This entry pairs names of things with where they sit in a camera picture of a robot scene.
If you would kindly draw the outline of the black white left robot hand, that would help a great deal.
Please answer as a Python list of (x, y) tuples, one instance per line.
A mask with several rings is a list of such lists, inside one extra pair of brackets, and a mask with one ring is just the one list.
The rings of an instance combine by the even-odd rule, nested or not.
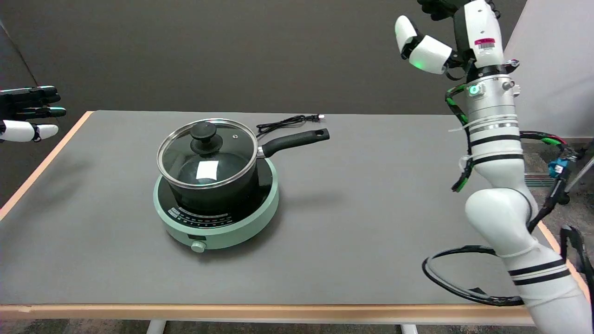
[(59, 126), (53, 123), (31, 123), (30, 120), (59, 118), (67, 114), (51, 104), (61, 101), (53, 85), (23, 87), (0, 92), (1, 142), (39, 142), (56, 135)]

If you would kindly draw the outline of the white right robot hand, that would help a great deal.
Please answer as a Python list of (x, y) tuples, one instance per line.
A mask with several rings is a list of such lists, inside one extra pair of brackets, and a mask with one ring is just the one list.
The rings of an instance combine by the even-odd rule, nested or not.
[(420, 0), (433, 20), (452, 18), (456, 47), (422, 33), (407, 16), (394, 25), (399, 53), (414, 67), (442, 75), (449, 69), (504, 63), (499, 12), (491, 0)]

